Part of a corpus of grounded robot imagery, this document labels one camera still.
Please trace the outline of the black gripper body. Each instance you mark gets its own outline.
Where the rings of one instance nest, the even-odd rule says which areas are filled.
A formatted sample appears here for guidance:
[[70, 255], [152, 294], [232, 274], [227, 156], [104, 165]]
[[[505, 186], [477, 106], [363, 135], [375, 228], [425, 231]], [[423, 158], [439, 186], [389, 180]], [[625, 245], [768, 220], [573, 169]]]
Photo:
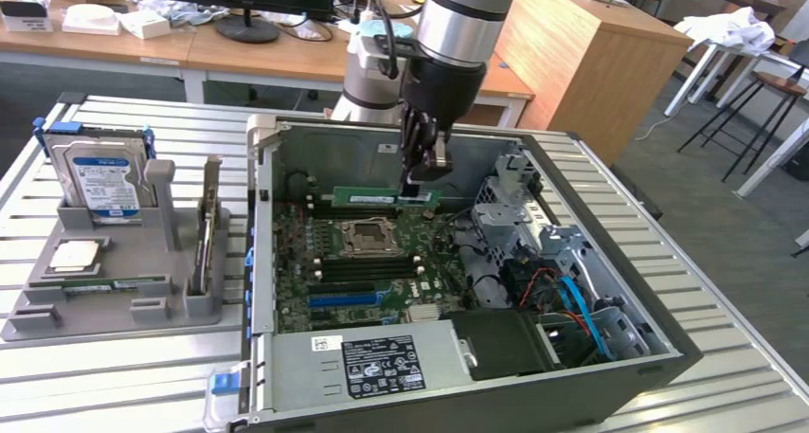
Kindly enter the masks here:
[[402, 124], [418, 117], [449, 129], [470, 111], [487, 73], [487, 64], [461, 67], [427, 58], [413, 58], [401, 86]]

